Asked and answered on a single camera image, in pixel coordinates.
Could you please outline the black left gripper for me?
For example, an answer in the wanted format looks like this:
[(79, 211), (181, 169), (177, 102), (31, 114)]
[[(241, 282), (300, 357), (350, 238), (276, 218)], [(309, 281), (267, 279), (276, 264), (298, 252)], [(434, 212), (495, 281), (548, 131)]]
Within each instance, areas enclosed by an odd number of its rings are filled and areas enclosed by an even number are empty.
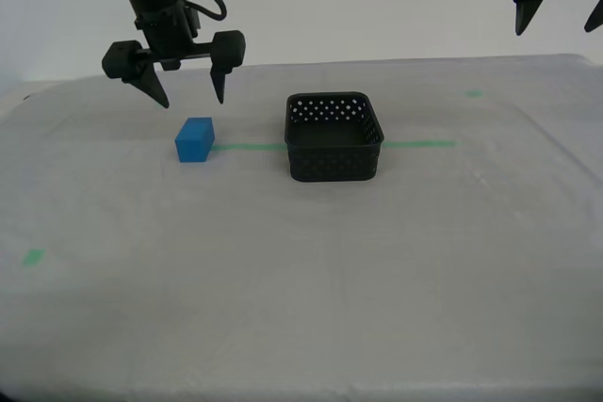
[(246, 40), (239, 30), (215, 34), (212, 43), (197, 43), (201, 27), (199, 16), (211, 18), (213, 12), (193, 0), (129, 0), (135, 13), (135, 26), (148, 49), (136, 40), (113, 42), (102, 59), (109, 79), (121, 79), (143, 92), (164, 108), (168, 96), (155, 72), (155, 63), (165, 70), (176, 70), (187, 59), (210, 56), (210, 76), (220, 104), (224, 103), (226, 76), (243, 63)]

